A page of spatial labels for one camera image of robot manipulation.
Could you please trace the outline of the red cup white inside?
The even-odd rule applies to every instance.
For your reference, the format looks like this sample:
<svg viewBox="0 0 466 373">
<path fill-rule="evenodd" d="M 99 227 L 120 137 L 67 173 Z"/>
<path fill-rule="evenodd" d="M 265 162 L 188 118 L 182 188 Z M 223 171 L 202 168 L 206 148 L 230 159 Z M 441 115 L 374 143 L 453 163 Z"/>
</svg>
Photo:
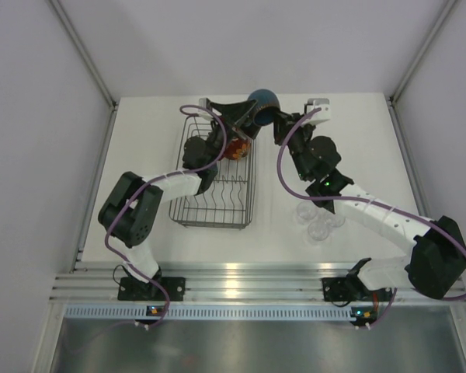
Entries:
<svg viewBox="0 0 466 373">
<path fill-rule="evenodd" d="M 249 139 L 235 138 L 224 150 L 223 159 L 240 161 L 250 153 L 252 142 Z"/>
</svg>

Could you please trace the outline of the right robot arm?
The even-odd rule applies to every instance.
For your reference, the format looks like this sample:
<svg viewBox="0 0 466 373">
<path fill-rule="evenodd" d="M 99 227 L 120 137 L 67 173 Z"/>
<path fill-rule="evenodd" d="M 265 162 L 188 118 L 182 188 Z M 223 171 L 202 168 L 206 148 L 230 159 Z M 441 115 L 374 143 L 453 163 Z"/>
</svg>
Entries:
<svg viewBox="0 0 466 373">
<path fill-rule="evenodd" d="M 317 112 L 273 115 L 276 144 L 281 152 L 290 153 L 299 178 L 309 184 L 303 194 L 290 187 L 287 192 L 368 228 L 401 251 L 389 259 L 358 261 L 344 278 L 349 294 L 363 300 L 382 288 L 412 288 L 427 298 L 445 299 L 466 271 L 466 248 L 457 222 L 392 207 L 343 175 L 337 169 L 341 157 L 333 140 L 314 137 L 314 125 L 304 125 Z"/>
</svg>

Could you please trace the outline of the dark blue cup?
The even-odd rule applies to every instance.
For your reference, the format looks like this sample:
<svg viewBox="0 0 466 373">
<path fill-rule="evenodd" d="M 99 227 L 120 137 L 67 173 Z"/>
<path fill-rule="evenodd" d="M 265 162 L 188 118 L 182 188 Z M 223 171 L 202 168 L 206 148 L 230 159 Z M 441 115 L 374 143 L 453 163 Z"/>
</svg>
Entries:
<svg viewBox="0 0 466 373">
<path fill-rule="evenodd" d="M 249 94 L 248 100 L 255 100 L 252 111 L 252 122 L 260 127 L 271 124 L 276 113 L 280 110 L 277 95 L 269 89 L 257 89 Z"/>
</svg>

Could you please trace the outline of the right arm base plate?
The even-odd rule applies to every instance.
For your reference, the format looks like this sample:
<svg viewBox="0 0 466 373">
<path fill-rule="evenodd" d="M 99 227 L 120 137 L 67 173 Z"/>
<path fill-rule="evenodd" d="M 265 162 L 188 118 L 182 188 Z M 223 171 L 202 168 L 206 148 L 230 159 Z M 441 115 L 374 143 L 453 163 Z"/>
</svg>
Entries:
<svg viewBox="0 0 466 373">
<path fill-rule="evenodd" d="M 322 278 L 323 297 L 326 302 L 345 306 L 356 300 L 355 291 L 345 277 Z"/>
</svg>

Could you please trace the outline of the wire dish rack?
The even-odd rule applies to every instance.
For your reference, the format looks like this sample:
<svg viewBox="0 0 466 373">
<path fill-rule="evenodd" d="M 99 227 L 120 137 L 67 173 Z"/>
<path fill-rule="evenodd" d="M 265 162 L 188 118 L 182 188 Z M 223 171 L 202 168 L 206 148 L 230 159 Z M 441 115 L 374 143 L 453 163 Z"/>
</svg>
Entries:
<svg viewBox="0 0 466 373">
<path fill-rule="evenodd" d="M 240 161 L 222 159 L 210 188 L 172 200 L 169 217 L 185 227 L 244 229 L 251 222 L 256 195 L 257 148 Z"/>
</svg>

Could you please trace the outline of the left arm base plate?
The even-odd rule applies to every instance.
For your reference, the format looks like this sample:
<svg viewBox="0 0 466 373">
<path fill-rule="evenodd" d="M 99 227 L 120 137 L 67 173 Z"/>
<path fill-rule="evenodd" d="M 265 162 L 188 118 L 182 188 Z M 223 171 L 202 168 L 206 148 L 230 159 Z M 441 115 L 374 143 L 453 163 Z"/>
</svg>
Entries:
<svg viewBox="0 0 466 373">
<path fill-rule="evenodd" d="M 167 292 L 171 302 L 181 302 L 183 300 L 186 290 L 186 278 L 162 277 L 160 285 Z M 163 302 L 165 295 L 162 290 L 153 284 L 144 283 L 133 277 L 122 277 L 117 300 L 125 302 Z"/>
</svg>

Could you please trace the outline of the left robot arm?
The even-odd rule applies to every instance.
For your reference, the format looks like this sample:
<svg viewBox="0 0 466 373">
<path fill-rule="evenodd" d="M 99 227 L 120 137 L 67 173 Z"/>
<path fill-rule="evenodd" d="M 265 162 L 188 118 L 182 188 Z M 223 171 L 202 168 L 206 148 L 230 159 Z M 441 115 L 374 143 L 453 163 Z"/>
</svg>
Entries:
<svg viewBox="0 0 466 373">
<path fill-rule="evenodd" d="M 144 299 L 169 293 L 162 283 L 162 269 L 154 257 L 149 236 L 160 206 L 171 200 L 201 195 L 208 191 L 218 174 L 218 164 L 227 147 L 237 138 L 247 137 L 252 126 L 257 99 L 238 103 L 186 104 L 180 112 L 187 117 L 207 117 L 212 127 L 205 138 L 188 138 L 183 146 L 182 168 L 149 180 L 125 172 L 102 205 L 98 222 L 105 229 L 106 248 L 122 260 L 126 276 L 120 282 Z"/>
</svg>

